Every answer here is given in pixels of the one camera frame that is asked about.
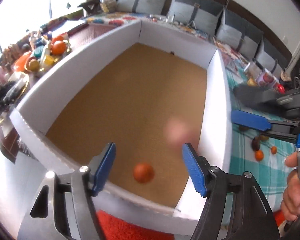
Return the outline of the person right hand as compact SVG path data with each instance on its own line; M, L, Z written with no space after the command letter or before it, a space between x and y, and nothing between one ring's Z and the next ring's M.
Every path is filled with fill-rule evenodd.
M300 215L300 179L298 171L294 169L287 179L287 187L283 192L281 211L287 221L294 221Z

